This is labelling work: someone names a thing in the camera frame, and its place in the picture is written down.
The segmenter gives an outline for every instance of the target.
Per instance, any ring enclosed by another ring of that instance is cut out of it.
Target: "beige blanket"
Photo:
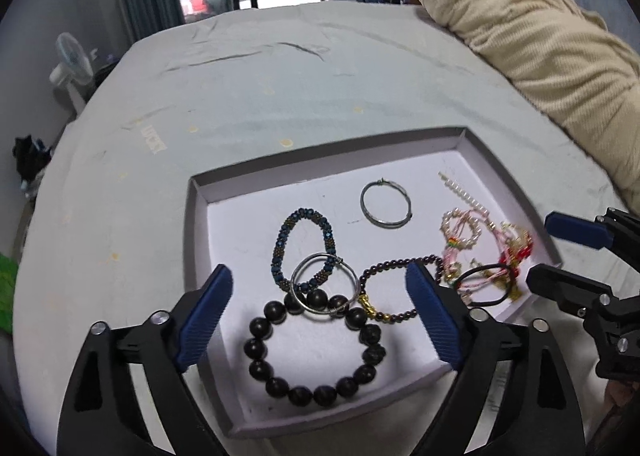
[[[640,57],[574,0],[420,0],[609,173],[640,213]]]

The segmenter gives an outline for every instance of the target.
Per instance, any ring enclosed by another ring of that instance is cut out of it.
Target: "metal hoop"
[[[402,220],[400,221],[379,220],[377,217],[375,217],[373,214],[371,214],[367,210],[367,207],[364,205],[364,195],[365,195],[365,192],[367,192],[374,185],[378,185],[378,186],[387,185],[392,189],[397,190],[402,195],[402,197],[404,197],[404,200],[406,201],[406,204],[407,204],[407,210],[406,210],[406,216]],[[398,185],[394,181],[385,180],[384,178],[380,178],[379,180],[372,181],[371,183],[367,183],[364,186],[364,189],[362,189],[362,192],[360,193],[360,208],[362,209],[362,213],[365,215],[367,220],[369,220],[371,223],[373,223],[378,227],[382,227],[383,229],[399,229],[400,227],[406,225],[413,216],[413,214],[411,214],[411,198],[409,198],[409,195],[404,190],[404,187],[402,187],[401,185]]]
[[[317,258],[331,258],[331,259],[334,259],[335,260],[335,265],[336,266],[341,266],[344,269],[346,269],[346,271],[351,274],[351,277],[354,280],[355,292],[353,294],[353,297],[351,297],[351,299],[349,299],[342,306],[338,306],[338,308],[328,308],[326,310],[314,310],[313,308],[309,308],[309,306],[307,306],[305,303],[300,301],[300,299],[296,295],[296,292],[294,292],[294,290],[293,290],[293,286],[296,283],[296,279],[298,278],[298,275],[300,274],[300,271],[302,271],[302,269],[305,267],[305,265],[309,261],[311,261],[312,259],[317,259]],[[291,279],[289,279],[289,293],[293,296],[293,299],[295,299],[296,302],[300,306],[302,306],[303,309],[308,311],[309,313],[313,313],[315,315],[331,315],[332,317],[335,317],[335,315],[338,312],[343,311],[345,308],[347,308],[347,306],[350,306],[351,304],[356,302],[356,300],[360,296],[360,279],[358,278],[356,273],[353,271],[353,269],[348,264],[346,264],[344,262],[343,258],[339,258],[338,256],[334,256],[333,254],[328,254],[326,252],[317,252],[316,254],[311,254],[307,258],[303,259],[300,262],[300,264],[296,267],[296,269],[293,271],[293,274],[291,274]]]

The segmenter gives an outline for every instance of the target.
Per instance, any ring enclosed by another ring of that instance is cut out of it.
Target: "blue beaded bracelet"
[[[313,209],[299,208],[297,211],[292,212],[289,217],[284,220],[284,223],[280,227],[278,239],[276,240],[276,246],[273,249],[273,259],[271,259],[271,275],[273,280],[280,287],[283,292],[289,291],[289,280],[282,275],[282,259],[284,258],[284,247],[289,239],[289,234],[293,230],[300,220],[311,220],[318,225],[322,230],[322,238],[324,239],[324,251],[328,254],[335,255],[335,241],[334,232],[332,231],[329,221],[322,216],[321,213]],[[306,293],[316,289],[322,285],[334,270],[335,259],[327,259],[324,263],[324,267],[315,276],[309,279],[307,282],[296,283],[294,290],[296,292]]]

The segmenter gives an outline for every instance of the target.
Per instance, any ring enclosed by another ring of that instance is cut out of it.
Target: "black bead bracelet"
[[[273,259],[271,259],[271,275],[273,280],[280,287],[283,292],[289,291],[289,280],[282,275],[282,259],[284,258],[284,247],[289,239],[289,234],[293,230],[300,220],[311,220],[318,225],[322,230],[322,238],[324,239],[324,251],[328,254],[335,255],[335,241],[334,232],[329,224],[329,221],[322,216],[321,213],[313,209],[299,208],[297,211],[292,212],[289,217],[284,220],[284,223],[280,227],[278,233],[278,239],[276,240],[276,246],[273,249]],[[294,289],[296,292],[306,293],[316,289],[322,283],[324,283],[332,271],[334,270],[335,260],[327,259],[324,262],[324,267],[315,276],[309,279],[307,282],[296,283]]]
[[[370,319],[375,319],[378,322],[384,322],[386,324],[395,324],[397,322],[407,321],[418,315],[418,312],[414,309],[406,311],[404,313],[390,314],[378,311],[370,302],[369,295],[367,295],[367,280],[369,277],[383,272],[384,270],[391,270],[393,268],[404,268],[408,264],[421,261],[424,264],[435,263],[436,265],[436,277],[435,280],[438,284],[442,280],[442,274],[444,272],[444,266],[442,264],[442,258],[434,256],[425,256],[424,258],[411,258],[411,259],[393,259],[392,261],[379,262],[372,265],[368,270],[365,270],[360,276],[360,296],[358,298],[359,303],[365,309],[367,316]]]
[[[264,382],[264,389],[273,398],[284,398],[298,407],[305,407],[315,401],[321,407],[329,407],[334,404],[338,396],[351,398],[360,386],[368,384],[376,377],[376,366],[386,356],[386,350],[380,345],[382,331],[377,324],[367,324],[367,314],[362,308],[347,308],[344,314],[344,323],[347,328],[358,332],[358,340],[367,346],[362,353],[363,365],[358,367],[351,376],[344,376],[334,386],[318,386],[311,391],[305,386],[291,388],[289,383],[279,376],[273,375],[273,368],[264,358],[267,355],[265,340],[273,334],[273,324],[281,324],[287,318],[287,311],[291,315],[302,313],[303,309],[295,299],[287,299],[284,304],[280,301],[270,301],[264,306],[264,317],[256,317],[249,323],[249,332],[253,338],[244,344],[244,354],[252,362],[249,364],[249,374],[259,382]],[[324,290],[319,288],[309,292],[306,298],[299,294],[298,298],[304,300],[309,307],[325,308],[332,306],[332,302],[345,303],[347,298],[343,295],[334,295],[327,298]]]

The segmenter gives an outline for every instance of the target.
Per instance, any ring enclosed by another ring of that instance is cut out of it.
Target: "white fan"
[[[56,52],[60,59],[54,70],[49,75],[49,81],[56,88],[66,88],[76,109],[76,114],[80,115],[86,101],[78,92],[73,82],[80,86],[87,86],[94,80],[94,69],[91,60],[85,53],[82,45],[70,33],[61,33],[56,39]]]

